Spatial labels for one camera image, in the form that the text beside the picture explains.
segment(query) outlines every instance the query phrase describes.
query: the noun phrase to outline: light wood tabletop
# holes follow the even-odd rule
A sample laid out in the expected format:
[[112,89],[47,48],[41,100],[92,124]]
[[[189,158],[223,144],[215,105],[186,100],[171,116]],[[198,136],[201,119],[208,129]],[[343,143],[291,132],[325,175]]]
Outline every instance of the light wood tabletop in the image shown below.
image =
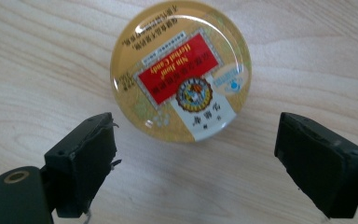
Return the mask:
[[202,1],[241,30],[253,78],[234,121],[194,144],[142,133],[112,93],[118,36],[158,2],[0,0],[0,174],[42,167],[80,122],[112,112],[123,162],[96,195],[91,223],[358,223],[358,210],[327,219],[273,153],[283,111],[358,145],[358,0]]

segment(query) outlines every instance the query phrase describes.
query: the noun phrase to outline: wood surface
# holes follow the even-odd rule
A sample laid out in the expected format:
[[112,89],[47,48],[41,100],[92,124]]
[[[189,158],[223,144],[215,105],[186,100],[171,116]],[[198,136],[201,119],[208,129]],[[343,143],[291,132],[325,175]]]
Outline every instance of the wood surface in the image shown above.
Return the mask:
[[358,212],[328,220],[273,155],[283,111],[358,145],[358,0],[203,1],[241,30],[253,80],[225,130],[185,145],[135,129],[110,85],[117,37],[157,2],[0,0],[0,174],[42,167],[81,121],[110,111],[123,162],[93,201],[91,223],[358,223]]

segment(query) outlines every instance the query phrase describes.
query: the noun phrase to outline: wood grain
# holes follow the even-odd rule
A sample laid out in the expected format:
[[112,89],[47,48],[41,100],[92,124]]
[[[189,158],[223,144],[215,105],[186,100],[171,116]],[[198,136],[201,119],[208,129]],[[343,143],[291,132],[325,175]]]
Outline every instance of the wood grain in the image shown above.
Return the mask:
[[203,1],[242,31],[254,78],[234,122],[189,145],[140,133],[112,95],[117,37],[157,2],[0,0],[0,174],[43,166],[78,123],[111,111],[123,162],[95,198],[92,223],[358,223],[358,213],[326,219],[273,156],[283,111],[358,145],[358,1]]

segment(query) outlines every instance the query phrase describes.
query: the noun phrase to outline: herbal candy tin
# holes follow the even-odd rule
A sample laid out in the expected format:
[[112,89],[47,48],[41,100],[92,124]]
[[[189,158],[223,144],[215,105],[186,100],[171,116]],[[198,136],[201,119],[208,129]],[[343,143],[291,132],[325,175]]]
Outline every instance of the herbal candy tin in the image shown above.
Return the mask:
[[124,29],[111,81],[120,109],[138,129],[165,141],[195,142],[240,112],[251,59],[241,32],[216,9],[164,2]]

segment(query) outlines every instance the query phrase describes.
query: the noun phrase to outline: text nin jiom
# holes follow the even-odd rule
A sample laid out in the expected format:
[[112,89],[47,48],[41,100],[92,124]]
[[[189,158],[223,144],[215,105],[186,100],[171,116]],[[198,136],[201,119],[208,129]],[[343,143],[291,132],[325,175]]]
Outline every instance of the text nin jiom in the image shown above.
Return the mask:
[[181,66],[188,62],[188,58],[185,56],[185,53],[189,51],[191,51],[190,45],[183,45],[168,57],[165,57],[163,60],[153,65],[150,68],[151,74],[160,73],[161,79],[164,79],[165,76],[176,70],[176,66]]

